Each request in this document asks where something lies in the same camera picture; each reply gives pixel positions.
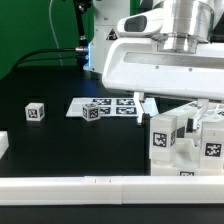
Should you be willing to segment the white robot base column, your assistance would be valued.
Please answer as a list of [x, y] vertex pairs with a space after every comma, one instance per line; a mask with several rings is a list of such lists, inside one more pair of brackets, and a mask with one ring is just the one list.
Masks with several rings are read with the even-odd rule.
[[93, 0], [93, 8], [94, 34], [84, 69], [102, 75], [109, 48], [119, 38], [118, 21], [130, 15], [130, 0]]

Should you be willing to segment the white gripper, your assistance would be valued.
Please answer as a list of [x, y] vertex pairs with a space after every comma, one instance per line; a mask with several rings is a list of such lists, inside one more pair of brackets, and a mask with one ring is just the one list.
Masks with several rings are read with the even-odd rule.
[[135, 92], [138, 125], [150, 118], [145, 94], [199, 99], [187, 132], [197, 130], [209, 100], [224, 100], [224, 43], [208, 41], [212, 24], [210, 13], [141, 13], [118, 22], [120, 38], [109, 49], [102, 82]]

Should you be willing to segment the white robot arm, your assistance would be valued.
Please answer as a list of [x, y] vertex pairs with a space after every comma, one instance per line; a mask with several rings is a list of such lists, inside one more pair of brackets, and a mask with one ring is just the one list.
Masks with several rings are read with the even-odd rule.
[[211, 41], [223, 14], [224, 0], [153, 0], [151, 10], [118, 22], [103, 85], [134, 94], [138, 122], [147, 95], [196, 99], [203, 114], [224, 101], [224, 43]]

